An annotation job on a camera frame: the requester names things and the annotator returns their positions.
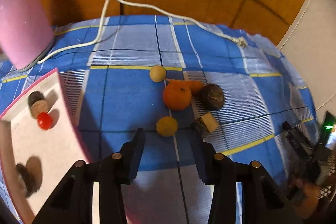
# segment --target yellow stripe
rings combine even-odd
[[[151,66],[119,66],[119,65],[95,65],[95,66],[90,66],[90,69],[146,69],[150,70],[152,67]],[[165,70],[177,70],[177,71],[182,71],[182,68],[173,68],[173,67],[164,67]]]
[[[253,146],[256,146],[256,145],[258,145],[258,144],[261,144],[261,143],[263,143],[263,142],[266,142],[266,141],[268,141],[268,140],[270,140],[270,139],[272,139],[272,138],[274,138],[274,134],[268,135],[268,136],[266,136],[266,137],[264,137],[264,138],[261,138],[261,139],[259,139],[259,140],[254,141],[254,142],[251,142],[251,143],[248,143],[248,144],[244,144],[244,145],[242,145],[242,146],[238,146],[238,147],[233,148],[233,149],[229,149],[229,150],[223,151],[223,152],[221,152],[221,153],[222,153],[223,155],[225,155],[225,156],[232,155],[232,154],[236,154],[236,153],[238,153],[238,152],[241,152],[241,151],[243,151],[243,150],[249,149],[249,148],[251,148],[251,147],[253,147]]]
[[[174,22],[173,25],[195,25],[192,22]]]
[[[273,72],[273,73],[251,73],[251,77],[270,77],[270,76],[282,76],[281,73]]]
[[[305,119],[305,120],[302,120],[302,122],[309,122],[309,121],[311,121],[311,120],[313,120],[313,117],[308,118],[308,119]]]
[[[23,78],[26,78],[26,77],[27,77],[27,75],[21,75],[21,76],[17,76],[17,77],[13,77],[13,78],[2,79],[2,82],[7,83],[7,82],[23,79]]]
[[[150,70],[152,67],[150,66],[118,66],[118,65],[110,65],[109,69],[147,69]]]
[[[182,68],[173,68],[173,67],[164,67],[165,70],[177,70],[177,71],[182,71]]]
[[[60,34],[64,34],[64,33],[67,33],[67,32],[71,32],[71,31],[85,29],[85,28],[91,28],[91,27],[99,27],[99,25],[77,27],[77,28],[73,28],[73,29],[70,29],[70,30],[63,31],[63,32],[55,33],[55,36],[60,35]]]
[[[107,69],[108,66],[90,66],[90,69]]]

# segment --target white cable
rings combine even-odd
[[[217,35],[219,37],[223,37],[225,39],[231,40],[233,43],[237,44],[240,47],[247,46],[247,41],[245,40],[244,37],[236,38],[236,37],[231,37],[231,36],[229,36],[227,34],[224,34],[224,33],[215,32],[215,31],[213,31],[213,30],[205,27],[204,25],[202,25],[197,20],[195,20],[195,19],[193,19],[191,17],[185,17],[185,16],[179,16],[179,15],[171,14],[169,12],[166,12],[165,10],[162,10],[162,9],[160,9],[160,8],[154,6],[154,5],[150,5],[150,4],[134,3],[134,2],[128,2],[128,1],[125,1],[125,0],[116,0],[116,1],[119,2],[119,3],[122,3],[124,5],[129,5],[129,6],[134,6],[134,7],[150,8],[150,9],[156,10],[156,11],[158,11],[158,12],[160,12],[160,13],[166,15],[166,16],[170,16],[170,17],[174,17],[174,18],[179,18],[179,19],[182,19],[182,20],[190,21],[190,22],[194,23],[195,25],[197,25],[198,27],[200,27],[201,29],[203,29],[205,31],[211,32],[211,33],[213,33],[213,34],[215,34],[215,35]],[[97,42],[99,42],[100,41],[100,36],[101,36],[101,31],[102,31],[102,26],[103,26],[103,22],[104,22],[104,17],[105,17],[106,10],[107,10],[107,7],[109,5],[109,2],[110,2],[110,0],[105,0],[103,10],[101,11],[100,22],[99,22],[99,27],[98,27],[98,33],[97,33],[97,36],[96,36],[96,38],[94,40],[92,40],[91,42],[87,42],[87,43],[76,44],[76,45],[71,45],[71,46],[67,46],[67,47],[64,47],[64,48],[60,48],[60,49],[58,49],[56,51],[51,52],[46,57],[44,57],[42,60],[38,61],[37,63],[41,64],[44,61],[48,60],[50,57],[52,57],[55,54],[59,53],[59,52],[63,52],[65,50],[70,50],[72,48],[79,48],[79,47],[90,46],[90,45],[93,45],[93,44],[96,44]]]

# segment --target pink box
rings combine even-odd
[[[27,70],[47,53],[53,30],[40,0],[0,0],[0,47],[18,70]]]

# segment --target red ball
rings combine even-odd
[[[48,113],[41,112],[37,115],[37,123],[40,128],[48,130],[53,123],[53,119]]]

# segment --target blue checkered tablecloth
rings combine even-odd
[[[93,40],[98,23],[95,19],[57,27],[52,50]],[[260,161],[279,185],[291,168],[282,123],[298,126],[313,142],[319,136],[306,83],[267,38],[224,25],[208,27],[244,36],[248,47],[241,49],[189,22],[165,16],[106,18],[96,45],[61,52],[23,73],[8,61],[0,63],[0,112],[57,67],[94,160],[119,151],[138,127],[146,130],[137,178],[122,187],[127,215],[143,224],[205,224],[213,188],[198,178],[189,145],[190,124],[205,111],[195,100],[184,111],[170,112],[162,101],[164,83],[149,78],[151,66],[164,66],[170,79],[221,86],[225,105],[213,112],[220,127],[204,140],[234,161]],[[163,138],[155,132],[155,124],[168,115],[177,119],[179,130],[175,137]],[[0,194],[17,216],[3,183]],[[242,219],[241,197],[237,184],[237,223]]]

